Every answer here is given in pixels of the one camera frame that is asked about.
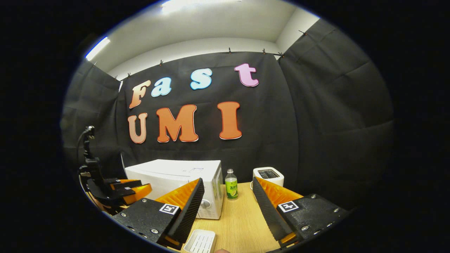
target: fluorescent light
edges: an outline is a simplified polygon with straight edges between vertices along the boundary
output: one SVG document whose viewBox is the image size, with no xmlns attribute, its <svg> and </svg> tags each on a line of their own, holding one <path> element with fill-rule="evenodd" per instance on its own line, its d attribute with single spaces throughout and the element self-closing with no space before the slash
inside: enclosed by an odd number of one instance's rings
<svg viewBox="0 0 450 253">
<path fill-rule="evenodd" d="M 170 0 L 162 4 L 164 13 L 180 10 L 181 8 L 194 4 L 214 4 L 223 2 L 241 2 L 242 0 Z"/>
<path fill-rule="evenodd" d="M 110 40 L 108 37 L 104 37 L 95 47 L 86 55 L 86 59 L 88 61 L 92 60 L 92 58 L 102 50 L 106 44 L 108 44 Z"/>
</svg>

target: wooden table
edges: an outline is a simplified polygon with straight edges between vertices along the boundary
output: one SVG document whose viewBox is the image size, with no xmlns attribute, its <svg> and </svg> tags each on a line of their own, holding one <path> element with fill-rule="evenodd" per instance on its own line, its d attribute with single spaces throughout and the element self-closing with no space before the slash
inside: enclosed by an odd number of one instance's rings
<svg viewBox="0 0 450 253">
<path fill-rule="evenodd" d="M 250 183 L 238 184 L 238 193 L 236 200 L 228 200 L 224 196 L 219 220 L 195 219 L 188 239 L 195 229 L 215 232 L 216 246 L 211 253 L 221 248 L 231 253 L 258 253 L 280 248 L 264 220 Z M 173 250 L 187 253 L 183 248 Z"/>
</svg>

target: bottle label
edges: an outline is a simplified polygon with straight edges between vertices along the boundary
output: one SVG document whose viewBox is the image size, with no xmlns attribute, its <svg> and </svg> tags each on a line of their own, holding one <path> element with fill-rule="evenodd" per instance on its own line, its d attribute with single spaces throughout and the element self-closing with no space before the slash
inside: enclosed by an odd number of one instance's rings
<svg viewBox="0 0 450 253">
<path fill-rule="evenodd" d="M 238 181 L 232 182 L 225 181 L 226 195 L 229 199 L 235 199 L 238 197 Z"/>
</svg>

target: bottle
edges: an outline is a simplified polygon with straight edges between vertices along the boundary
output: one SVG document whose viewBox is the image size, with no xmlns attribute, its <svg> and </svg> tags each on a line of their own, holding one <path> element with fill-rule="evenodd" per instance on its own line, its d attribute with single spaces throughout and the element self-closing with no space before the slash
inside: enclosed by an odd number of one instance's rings
<svg viewBox="0 0 450 253">
<path fill-rule="evenodd" d="M 237 199 L 238 198 L 238 179 L 233 174 L 233 169 L 228 169 L 227 173 L 228 174 L 225 177 L 226 196 L 228 199 Z"/>
</svg>

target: microwave knob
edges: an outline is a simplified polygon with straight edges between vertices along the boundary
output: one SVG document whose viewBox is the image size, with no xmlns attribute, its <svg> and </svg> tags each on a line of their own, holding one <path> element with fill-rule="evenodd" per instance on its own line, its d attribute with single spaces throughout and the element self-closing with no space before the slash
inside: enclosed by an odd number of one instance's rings
<svg viewBox="0 0 450 253">
<path fill-rule="evenodd" d="M 206 199 L 202 199 L 202 202 L 200 203 L 200 205 L 203 208 L 208 208 L 209 206 L 211 206 L 211 204 Z"/>
</svg>

